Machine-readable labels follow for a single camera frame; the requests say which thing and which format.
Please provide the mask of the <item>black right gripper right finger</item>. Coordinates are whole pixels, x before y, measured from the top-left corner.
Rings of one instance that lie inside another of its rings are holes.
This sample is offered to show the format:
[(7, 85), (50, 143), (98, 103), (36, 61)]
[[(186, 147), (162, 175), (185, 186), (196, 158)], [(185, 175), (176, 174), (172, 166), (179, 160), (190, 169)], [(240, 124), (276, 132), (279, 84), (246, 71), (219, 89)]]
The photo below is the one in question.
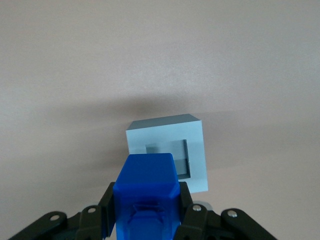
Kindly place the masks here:
[(175, 240), (274, 240), (275, 237), (238, 208), (216, 214), (203, 204), (194, 203), (186, 182), (180, 182), (181, 224)]

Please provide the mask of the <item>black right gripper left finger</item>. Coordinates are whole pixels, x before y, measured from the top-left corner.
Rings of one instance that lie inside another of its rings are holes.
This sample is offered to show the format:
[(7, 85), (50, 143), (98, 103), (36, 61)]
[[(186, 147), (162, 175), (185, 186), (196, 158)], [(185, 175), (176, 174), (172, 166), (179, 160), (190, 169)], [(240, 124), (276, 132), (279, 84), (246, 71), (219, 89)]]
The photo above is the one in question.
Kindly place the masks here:
[(11, 240), (104, 240), (116, 223), (111, 182), (96, 205), (89, 205), (72, 217), (51, 211), (13, 235)]

